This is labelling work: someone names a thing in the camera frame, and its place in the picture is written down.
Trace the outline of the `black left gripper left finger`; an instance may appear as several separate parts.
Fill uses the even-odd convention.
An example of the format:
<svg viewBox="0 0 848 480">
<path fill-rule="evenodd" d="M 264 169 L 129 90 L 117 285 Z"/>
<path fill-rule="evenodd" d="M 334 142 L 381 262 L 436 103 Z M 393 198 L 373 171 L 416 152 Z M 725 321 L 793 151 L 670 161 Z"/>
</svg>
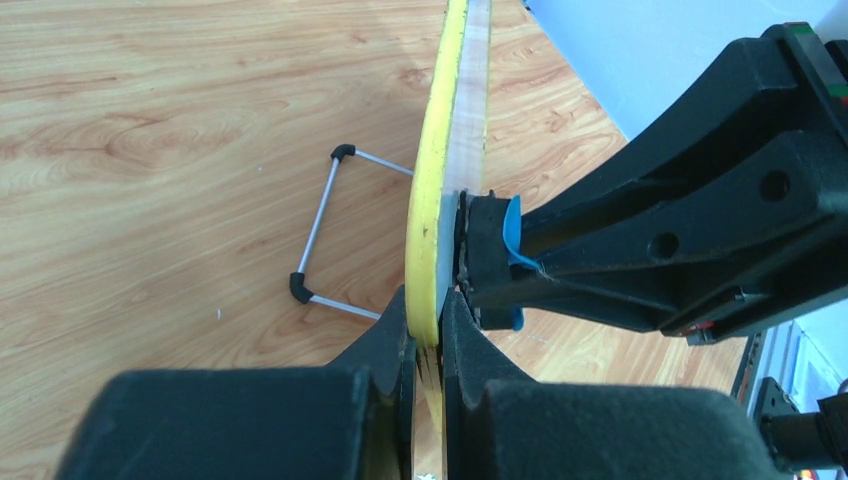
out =
<svg viewBox="0 0 848 480">
<path fill-rule="evenodd" d="M 408 333 L 404 286 L 328 366 L 353 374 L 352 477 L 412 478 L 416 341 Z"/>
</svg>

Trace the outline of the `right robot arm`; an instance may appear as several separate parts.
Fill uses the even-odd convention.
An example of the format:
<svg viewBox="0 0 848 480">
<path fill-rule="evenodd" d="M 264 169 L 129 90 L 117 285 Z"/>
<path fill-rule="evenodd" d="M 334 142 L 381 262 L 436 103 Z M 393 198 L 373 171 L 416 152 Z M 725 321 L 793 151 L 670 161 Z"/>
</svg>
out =
<svg viewBox="0 0 848 480">
<path fill-rule="evenodd" d="M 731 42 L 659 118 L 529 213 L 463 193 L 443 313 L 460 479 L 781 479 L 847 463 L 847 398 L 533 380 L 484 337 L 525 308 L 712 345 L 847 295 L 847 43 Z"/>
</svg>

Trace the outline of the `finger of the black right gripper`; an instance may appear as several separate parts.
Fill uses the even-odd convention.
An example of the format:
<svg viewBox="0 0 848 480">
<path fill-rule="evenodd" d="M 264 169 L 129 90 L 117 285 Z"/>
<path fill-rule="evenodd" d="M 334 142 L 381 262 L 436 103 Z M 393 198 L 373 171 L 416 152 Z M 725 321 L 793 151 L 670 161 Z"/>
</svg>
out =
<svg viewBox="0 0 848 480">
<path fill-rule="evenodd" d="M 806 23 L 731 41 L 621 150 L 522 218 L 524 252 L 545 252 L 685 197 L 789 131 L 847 129 L 847 42 Z"/>
<path fill-rule="evenodd" d="M 747 335 L 847 296 L 847 149 L 779 135 L 705 186 L 527 257 L 489 293 L 637 332 Z"/>
</svg>

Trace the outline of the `blue black whiteboard eraser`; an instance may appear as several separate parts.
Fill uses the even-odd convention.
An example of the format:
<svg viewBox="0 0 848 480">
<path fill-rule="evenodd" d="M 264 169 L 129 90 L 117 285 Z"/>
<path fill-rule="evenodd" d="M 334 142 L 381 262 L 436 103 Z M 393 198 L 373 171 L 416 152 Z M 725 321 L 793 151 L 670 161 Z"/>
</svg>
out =
<svg viewBox="0 0 848 480">
<path fill-rule="evenodd" d="M 482 330 L 524 327 L 523 308 L 499 306 L 487 295 L 497 293 L 518 271 L 537 271 L 540 265 L 520 251 L 521 198 L 498 198 L 493 191 L 459 195 L 454 230 L 454 284 L 462 292 L 471 315 Z"/>
</svg>

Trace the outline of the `yellow framed whiteboard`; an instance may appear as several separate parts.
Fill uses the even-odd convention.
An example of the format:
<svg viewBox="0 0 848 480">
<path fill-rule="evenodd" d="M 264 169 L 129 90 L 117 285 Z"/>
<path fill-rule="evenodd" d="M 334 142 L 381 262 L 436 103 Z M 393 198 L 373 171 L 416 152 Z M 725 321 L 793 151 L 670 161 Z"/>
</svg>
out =
<svg viewBox="0 0 848 480">
<path fill-rule="evenodd" d="M 492 4 L 447 3 L 409 197 L 405 312 L 418 375 L 438 434 L 445 431 L 440 318 L 454 291 L 461 194 L 482 191 L 487 140 Z"/>
</svg>

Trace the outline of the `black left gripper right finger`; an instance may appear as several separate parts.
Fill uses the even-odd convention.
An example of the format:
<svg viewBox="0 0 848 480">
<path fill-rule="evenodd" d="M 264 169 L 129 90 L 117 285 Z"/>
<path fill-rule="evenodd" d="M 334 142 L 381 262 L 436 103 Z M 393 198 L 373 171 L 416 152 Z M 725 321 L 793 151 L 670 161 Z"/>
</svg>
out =
<svg viewBox="0 0 848 480">
<path fill-rule="evenodd" d="M 509 409 L 536 381 L 478 328 L 465 296 L 448 293 L 441 319 L 444 473 L 448 479 L 504 479 L 518 463 L 517 420 Z"/>
</svg>

